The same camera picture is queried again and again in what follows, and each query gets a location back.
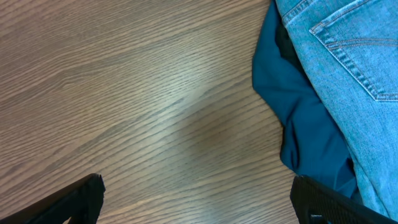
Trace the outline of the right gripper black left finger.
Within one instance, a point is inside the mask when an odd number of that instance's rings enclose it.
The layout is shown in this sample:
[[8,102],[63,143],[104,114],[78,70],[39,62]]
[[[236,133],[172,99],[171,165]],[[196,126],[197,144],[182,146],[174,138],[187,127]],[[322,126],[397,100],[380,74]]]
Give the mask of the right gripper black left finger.
[[96,223],[105,191],[102,176],[93,173],[1,219],[1,224]]

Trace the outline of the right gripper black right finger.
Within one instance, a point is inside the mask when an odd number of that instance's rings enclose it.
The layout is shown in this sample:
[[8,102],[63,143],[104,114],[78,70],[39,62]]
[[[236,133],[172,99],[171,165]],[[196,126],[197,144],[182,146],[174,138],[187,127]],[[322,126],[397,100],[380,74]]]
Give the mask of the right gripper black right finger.
[[300,224],[397,224],[307,176],[296,176],[290,200]]

